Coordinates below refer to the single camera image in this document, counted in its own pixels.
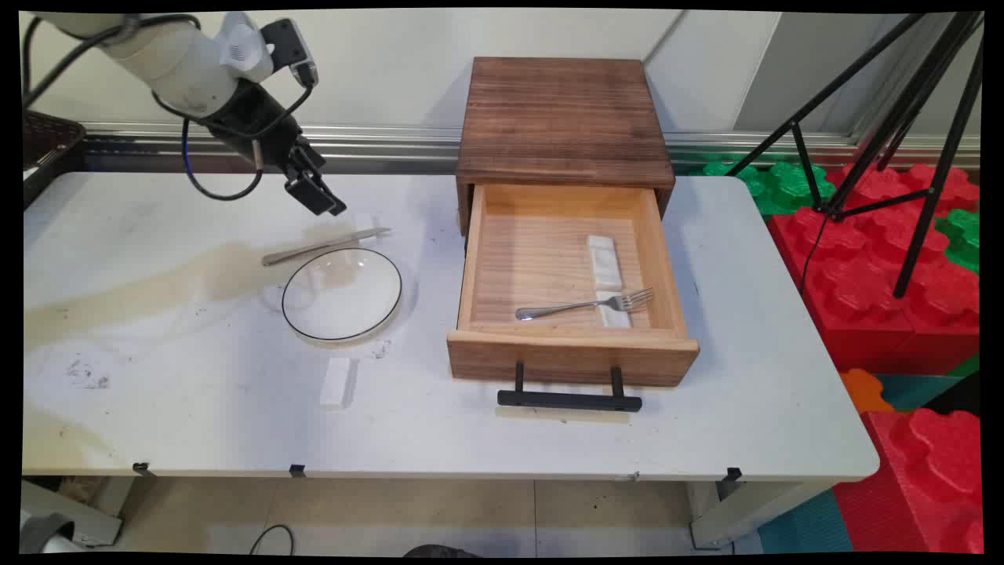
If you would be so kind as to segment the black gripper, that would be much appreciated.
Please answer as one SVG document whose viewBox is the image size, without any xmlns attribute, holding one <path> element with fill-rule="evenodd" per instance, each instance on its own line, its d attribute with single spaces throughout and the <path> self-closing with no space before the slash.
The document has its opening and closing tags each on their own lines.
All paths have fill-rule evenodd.
<svg viewBox="0 0 1004 565">
<path fill-rule="evenodd" d="M 259 83 L 238 82 L 231 99 L 208 115 L 206 128 L 251 161 L 253 142 L 258 140 L 263 164 L 279 169 L 290 167 L 290 154 L 295 147 L 298 173 L 287 180 L 287 193 L 315 216 L 340 215 L 347 205 L 322 181 L 322 166 L 326 161 L 308 140 L 301 138 L 302 129 L 292 117 L 292 112 L 310 95 L 308 87 L 286 108 Z"/>
</svg>

